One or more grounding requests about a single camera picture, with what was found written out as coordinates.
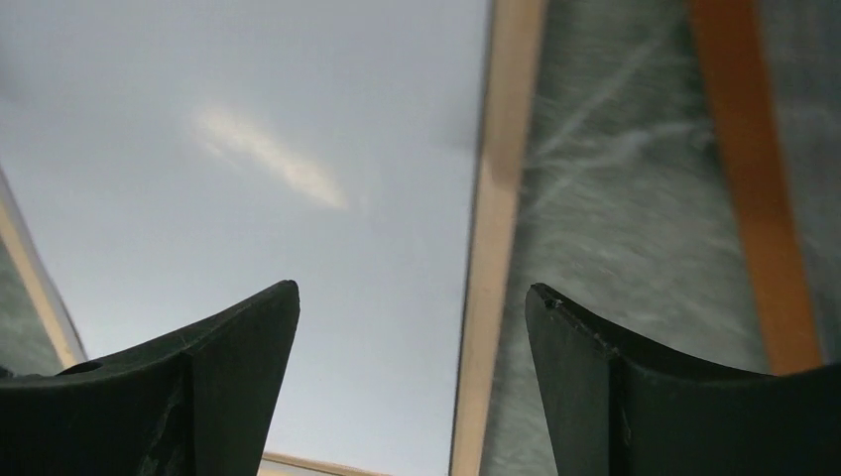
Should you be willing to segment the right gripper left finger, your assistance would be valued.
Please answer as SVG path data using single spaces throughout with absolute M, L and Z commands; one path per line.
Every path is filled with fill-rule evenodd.
M 255 475 L 300 317 L 282 281 L 54 376 L 1 382 L 5 475 Z

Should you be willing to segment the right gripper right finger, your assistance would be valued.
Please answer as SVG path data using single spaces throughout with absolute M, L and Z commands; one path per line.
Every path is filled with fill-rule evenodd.
M 700 359 L 544 284 L 525 320 L 561 475 L 836 475 L 840 368 L 772 376 Z

